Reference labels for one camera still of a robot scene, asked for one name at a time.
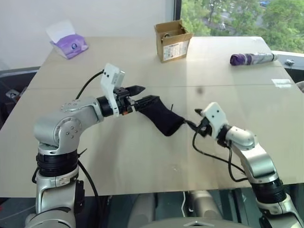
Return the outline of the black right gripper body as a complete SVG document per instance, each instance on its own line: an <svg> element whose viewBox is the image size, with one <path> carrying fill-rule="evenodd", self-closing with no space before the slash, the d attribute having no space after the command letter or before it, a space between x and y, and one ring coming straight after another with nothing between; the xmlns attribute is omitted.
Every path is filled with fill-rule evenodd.
<svg viewBox="0 0 304 228"><path fill-rule="evenodd" d="M198 134L202 137L210 136L215 138L214 121L208 118L203 118L197 128Z"/></svg>

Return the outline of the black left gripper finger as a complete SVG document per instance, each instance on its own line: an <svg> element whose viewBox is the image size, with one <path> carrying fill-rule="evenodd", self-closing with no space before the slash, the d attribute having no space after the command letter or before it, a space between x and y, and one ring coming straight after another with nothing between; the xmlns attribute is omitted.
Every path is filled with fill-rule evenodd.
<svg viewBox="0 0 304 228"><path fill-rule="evenodd" d="M128 91L128 96L136 96L138 94L140 94L142 91L145 90L145 87L140 86L140 85L133 85L130 87L127 87L126 90Z"/></svg>
<svg viewBox="0 0 304 228"><path fill-rule="evenodd" d="M142 99L135 101L134 108L136 111L152 108L158 103L159 99L160 97L156 95L145 96Z"/></svg>

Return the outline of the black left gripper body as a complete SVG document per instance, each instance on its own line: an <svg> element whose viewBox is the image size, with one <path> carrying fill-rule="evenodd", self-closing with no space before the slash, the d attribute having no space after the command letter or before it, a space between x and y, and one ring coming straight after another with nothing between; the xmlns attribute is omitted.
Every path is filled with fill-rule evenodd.
<svg viewBox="0 0 304 228"><path fill-rule="evenodd" d="M133 106L137 104L135 100L131 98L136 92L136 87L120 87L114 89L116 95L116 103L119 109L119 114L126 115L133 112Z"/></svg>

